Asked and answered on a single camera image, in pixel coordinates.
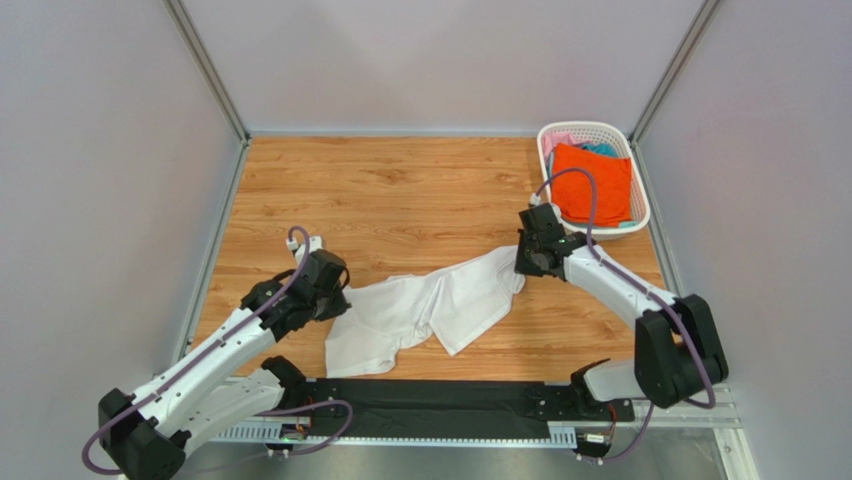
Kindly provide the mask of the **white t shirt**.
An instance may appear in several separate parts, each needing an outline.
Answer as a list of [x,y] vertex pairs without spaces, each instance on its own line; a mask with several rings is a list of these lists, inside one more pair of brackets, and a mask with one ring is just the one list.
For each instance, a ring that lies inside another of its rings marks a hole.
[[399,351],[434,336],[455,356],[511,312],[525,277],[517,248],[501,246],[427,275],[399,275],[344,290],[350,307],[325,340],[329,378],[386,373]]

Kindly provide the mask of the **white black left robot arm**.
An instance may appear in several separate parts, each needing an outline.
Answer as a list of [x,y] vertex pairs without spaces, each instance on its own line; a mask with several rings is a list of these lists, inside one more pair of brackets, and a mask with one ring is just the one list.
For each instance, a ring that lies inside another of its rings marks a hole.
[[304,410],[307,378],[282,356],[226,382],[288,334],[349,308],[344,260],[325,249],[299,250],[296,258],[296,268],[253,286],[220,328],[169,370],[131,393],[113,389],[102,397],[95,440],[120,474],[171,479],[201,445],[243,420]]

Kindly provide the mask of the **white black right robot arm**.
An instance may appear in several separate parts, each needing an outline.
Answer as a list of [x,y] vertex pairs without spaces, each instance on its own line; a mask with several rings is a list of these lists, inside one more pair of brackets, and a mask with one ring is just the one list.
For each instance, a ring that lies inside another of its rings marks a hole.
[[572,380],[595,403],[644,398],[659,408],[698,405],[729,376],[728,362],[708,302],[677,296],[614,260],[585,233],[568,233],[548,203],[519,214],[517,273],[558,278],[592,295],[634,333],[626,361],[603,360]]

